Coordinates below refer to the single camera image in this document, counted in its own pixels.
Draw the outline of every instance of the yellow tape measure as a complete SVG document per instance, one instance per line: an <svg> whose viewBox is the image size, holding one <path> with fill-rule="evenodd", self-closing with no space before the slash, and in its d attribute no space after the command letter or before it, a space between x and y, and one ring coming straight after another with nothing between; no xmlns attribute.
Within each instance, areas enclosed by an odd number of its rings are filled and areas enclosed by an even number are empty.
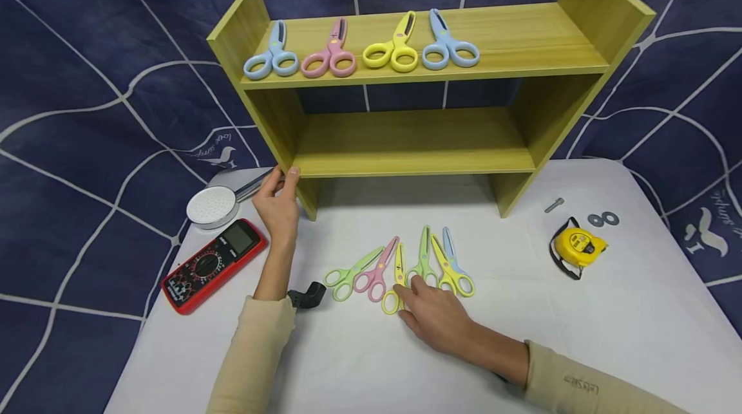
<svg viewBox="0 0 742 414"><path fill-rule="evenodd" d="M575 224L575 227L570 228L570 222ZM551 253L551 259L562 269L562 272L575 279L575 281L579 281L582 277L582 269L594 263L606 247L605 240L595 237L585 229L580 229L577 220L570 218L551 238L549 253ZM564 265L565 261L580 269L579 276Z"/></svg>

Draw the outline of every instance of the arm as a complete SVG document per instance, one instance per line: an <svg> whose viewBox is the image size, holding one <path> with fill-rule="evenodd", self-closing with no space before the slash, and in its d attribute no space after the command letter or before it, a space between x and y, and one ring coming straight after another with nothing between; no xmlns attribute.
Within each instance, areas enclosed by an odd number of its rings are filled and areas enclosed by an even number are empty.
<svg viewBox="0 0 742 414"><path fill-rule="evenodd" d="M412 288L394 290L409 311L400 317L436 351L482 366L526 390L526 400L552 413L682 414L667 401L620 379L523 343L471 320L450 291L429 287L419 276Z"/></svg>
<svg viewBox="0 0 742 414"><path fill-rule="evenodd" d="M299 220L294 194L299 170L290 169L285 183L280 177L276 167L252 200L268 229L271 246L216 376L207 414L264 413L280 354L294 329L294 308L286 293Z"/></svg>

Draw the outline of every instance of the scissors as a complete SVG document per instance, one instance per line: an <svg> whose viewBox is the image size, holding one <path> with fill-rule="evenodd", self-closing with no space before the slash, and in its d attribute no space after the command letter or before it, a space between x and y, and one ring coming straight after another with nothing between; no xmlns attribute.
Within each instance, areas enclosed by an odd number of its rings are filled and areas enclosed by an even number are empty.
<svg viewBox="0 0 742 414"><path fill-rule="evenodd" d="M350 269L332 269L332 271L328 272L327 276L324 278L324 283L328 287L335 287L335 290L332 291L332 297L335 298L336 301L346 301L348 297L351 296L351 293L353 293L353 279L355 279L362 271L365 271L365 269L369 267L377 257L379 257L382 251L384 251L384 245L361 258L360 261L354 264ZM340 274L340 276L337 281L330 282L327 278L335 272ZM345 286L348 286L348 295L341 297L339 293L340 289Z"/></svg>
<svg viewBox="0 0 742 414"><path fill-rule="evenodd" d="M397 252L394 258L394 279L396 283L399 283L404 287L404 243L397 243ZM394 307L391 310L386 308L386 297L394 297ZM404 301L401 300L397 292L392 288L389 292L384 293L384 297L381 298L381 308L387 315L392 315L397 310L404 310Z"/></svg>
<svg viewBox="0 0 742 414"><path fill-rule="evenodd" d="M426 225L426 227L422 228L422 236L420 237L420 253L419 253L419 261L416 264L414 268L411 268L409 271L407 271L407 286L410 287L410 276L414 276L417 274L417 276L422 277L423 281L428 282L428 276L433 276L435 278L435 283L438 283L438 274L433 271L433 269L430 268L430 226Z"/></svg>
<svg viewBox="0 0 742 414"><path fill-rule="evenodd" d="M392 255L392 250L394 250L397 243L399 243L399 237L392 238L392 241L384 249L384 253L381 253L379 261L376 262L376 267L373 268L373 271L362 272L358 274L355 279L353 279L353 289L358 293L369 291L369 300L375 303L380 302L381 298L384 297L386 293L386 283L384 283L384 270L389 264L389 257ZM358 279L363 277L367 278L368 282L366 282L365 286L359 287L357 285ZM378 298L374 298L373 289L375 289L377 285L381 285L381 295Z"/></svg>
<svg viewBox="0 0 742 414"><path fill-rule="evenodd" d="M343 43L345 43L345 34L348 30L348 23L345 17L338 18L335 26L332 27L329 33L329 40L327 41L327 48L321 52L314 52L301 63L301 72L304 76L320 77L327 72L327 68L337 77L351 76L353 71L356 70L356 56L348 51L343 51ZM341 60L350 60L350 66L345 69L339 69L336 64ZM314 62L322 62L319 67L313 70L308 70L309 64Z"/></svg>
<svg viewBox="0 0 742 414"><path fill-rule="evenodd" d="M440 14L437 8L430 10L430 28L433 28L433 34L435 34L435 42L430 45L426 45L422 49L422 64L429 70L439 70L444 68L448 64L450 58L456 66L462 68L470 68L479 62L479 49L477 45L471 42L464 42L451 37L451 33L448 30L448 25L443 21L443 16ZM470 52L474 58L464 58L459 55L458 51ZM431 62L428 59L428 54L440 53L443 59L439 62Z"/></svg>
<svg viewBox="0 0 742 414"><path fill-rule="evenodd" d="M406 40L410 37L415 27L415 12L408 11L404 17L402 17L397 29L394 32L394 37L389 42L378 42L371 44L363 51L363 63L369 68L381 68L390 58L392 60L392 68L400 73L406 73L413 71L417 66L418 55L414 48L408 47ZM372 53L381 52L380 58L371 58ZM397 61L400 57L411 57L412 63L403 64Z"/></svg>
<svg viewBox="0 0 742 414"><path fill-rule="evenodd" d="M464 297L470 297L474 295L474 282L469 277L469 274L462 271L462 269L459 268L459 265L456 264L456 255L453 251L453 240L451 240L451 232L448 230L447 227L443 228L443 243L446 251L445 253L441 248L441 242L440 240L438 240L438 237L435 237L435 234L433 234L432 237L435 257L438 258L438 264L440 264L441 268L443 268L443 277L441 278L440 282L438 282L438 288L443 289L444 285L448 285L453 291L454 295L456 295L456 293L460 293ZM469 292L465 291L462 288L461 281L469 283L469 286L471 287L471 290Z"/></svg>
<svg viewBox="0 0 742 414"><path fill-rule="evenodd" d="M294 52L286 52L283 49L283 45L286 44L286 23L283 19L279 19L276 23L273 23L273 30L268 41L268 50L250 57L246 62L242 71L248 79L257 81L268 76L271 72L271 67L276 71L278 76L291 76L296 73L299 69L299 59L296 57ZM282 68L280 64L287 60L293 60L291 66ZM256 64L265 63L262 68L258 71L250 71Z"/></svg>

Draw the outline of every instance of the bolt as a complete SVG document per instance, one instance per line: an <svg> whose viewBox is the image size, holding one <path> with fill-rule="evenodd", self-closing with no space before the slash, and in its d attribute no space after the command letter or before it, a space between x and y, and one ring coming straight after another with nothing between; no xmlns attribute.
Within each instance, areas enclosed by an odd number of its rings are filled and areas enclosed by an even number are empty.
<svg viewBox="0 0 742 414"><path fill-rule="evenodd" d="M544 213L551 213L553 209L557 208L557 206L561 205L562 203L564 203L564 199L560 196L556 199L555 203L552 203L547 209L544 210Z"/></svg>

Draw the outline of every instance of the wooden shelf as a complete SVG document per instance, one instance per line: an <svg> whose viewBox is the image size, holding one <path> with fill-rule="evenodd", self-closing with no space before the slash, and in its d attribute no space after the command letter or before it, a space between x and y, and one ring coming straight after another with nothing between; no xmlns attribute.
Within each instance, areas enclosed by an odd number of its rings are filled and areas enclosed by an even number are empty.
<svg viewBox="0 0 742 414"><path fill-rule="evenodd" d="M302 178L531 172L505 107L307 116Z"/></svg>
<svg viewBox="0 0 742 414"><path fill-rule="evenodd" d="M390 40L403 14L355 15L346 17L348 35L343 47L356 55L356 72L351 76L337 78L328 71L322 77L308 79L300 71L290 77L279 77L272 72L259 81L242 76L240 86L251 90L561 76L603 73L609 67L557 3L441 10L441 13L456 39L472 42L479 48L480 60L476 66L460 68L449 62L442 70L430 71L419 63L410 73L398 73L390 64L367 68L361 60L363 49ZM327 47L335 22L336 17L287 19L287 51L296 53L301 62L309 54ZM267 49L273 23L265 29L254 53ZM435 38L428 11L419 11L407 44L421 55L423 48L432 42Z"/></svg>
<svg viewBox="0 0 742 414"><path fill-rule="evenodd" d="M454 37L479 47L479 63L440 71L422 64L398 73L369 69L363 49L392 38L402 14L347 17L350 77L307 79L275 73L250 81L245 60L267 49L274 21L263 0L234 0L207 40L280 167L301 169L296 194L316 219L322 178L488 174L505 218L605 86L655 13L640 0L443 10ZM299 60L327 46L335 18L289 19L286 48ZM433 42L428 11L417 12L408 44ZM522 77L506 108L307 115L295 90L395 82Z"/></svg>

